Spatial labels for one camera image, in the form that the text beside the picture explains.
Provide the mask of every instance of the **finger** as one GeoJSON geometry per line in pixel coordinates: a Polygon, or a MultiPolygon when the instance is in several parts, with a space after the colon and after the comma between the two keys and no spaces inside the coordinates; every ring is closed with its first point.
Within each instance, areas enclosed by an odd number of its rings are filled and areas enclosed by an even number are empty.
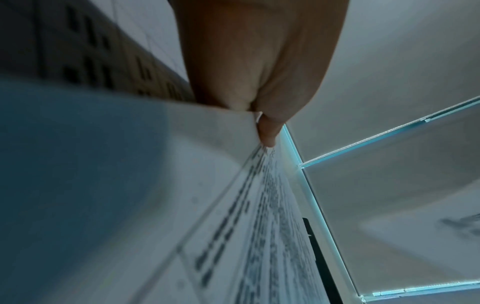
{"type": "Polygon", "coordinates": [[[267,147],[274,147],[275,138],[282,130],[283,125],[283,122],[272,120],[266,114],[262,114],[257,124],[260,141],[267,147]]]}

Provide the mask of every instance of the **sheet of paper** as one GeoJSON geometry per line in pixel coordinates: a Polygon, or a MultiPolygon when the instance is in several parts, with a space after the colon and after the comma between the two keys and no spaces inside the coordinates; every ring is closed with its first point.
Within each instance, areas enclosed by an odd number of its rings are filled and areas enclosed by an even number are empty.
{"type": "Polygon", "coordinates": [[[436,203],[374,219],[370,235],[468,278],[480,274],[480,180],[436,203]]]}
{"type": "Polygon", "coordinates": [[[329,302],[279,149],[260,145],[251,113],[0,92],[2,302],[20,289],[58,304],[329,302]]]}

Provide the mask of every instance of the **hand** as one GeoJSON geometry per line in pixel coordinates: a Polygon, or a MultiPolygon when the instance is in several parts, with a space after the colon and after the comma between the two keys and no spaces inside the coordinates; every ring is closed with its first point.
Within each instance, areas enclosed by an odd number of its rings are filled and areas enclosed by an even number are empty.
{"type": "Polygon", "coordinates": [[[327,71],[348,0],[172,0],[197,100],[262,112],[268,147],[327,71]]]}

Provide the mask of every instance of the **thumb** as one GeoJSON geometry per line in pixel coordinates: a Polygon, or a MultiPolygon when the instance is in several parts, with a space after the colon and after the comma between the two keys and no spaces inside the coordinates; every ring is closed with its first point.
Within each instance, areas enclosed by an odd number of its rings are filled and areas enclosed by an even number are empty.
{"type": "Polygon", "coordinates": [[[257,123],[260,141],[267,147],[275,146],[275,137],[280,133],[284,122],[278,122],[263,113],[257,123]]]}

